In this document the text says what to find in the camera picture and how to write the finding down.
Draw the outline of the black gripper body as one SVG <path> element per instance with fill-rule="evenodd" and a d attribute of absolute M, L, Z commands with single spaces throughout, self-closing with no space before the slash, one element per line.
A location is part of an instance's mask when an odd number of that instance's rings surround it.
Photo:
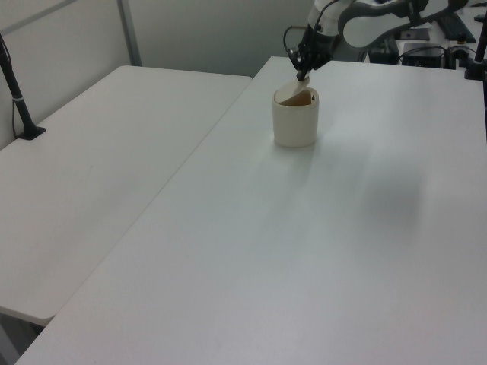
<path fill-rule="evenodd" d="M 312 26 L 290 26 L 288 31 L 302 31 L 301 41 L 295 47 L 288 47 L 288 57 L 292 65 L 325 65 L 333 59 L 335 37 L 320 33 Z"/>

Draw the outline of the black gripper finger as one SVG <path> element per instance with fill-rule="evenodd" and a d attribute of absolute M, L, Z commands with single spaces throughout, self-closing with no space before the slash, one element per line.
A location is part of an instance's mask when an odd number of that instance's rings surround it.
<path fill-rule="evenodd" d="M 304 81 L 307 76 L 307 70 L 305 67 L 305 62 L 301 57 L 293 58 L 292 64 L 297 72 L 296 78 L 298 81 Z"/>
<path fill-rule="evenodd" d="M 323 66 L 323 62 L 321 62 L 321 61 L 314 62 L 313 64 L 306 65 L 303 68 L 303 79 L 305 80 L 306 78 L 308 78 L 312 71 L 316 71 L 319 68 L 321 68 L 322 66 Z"/>

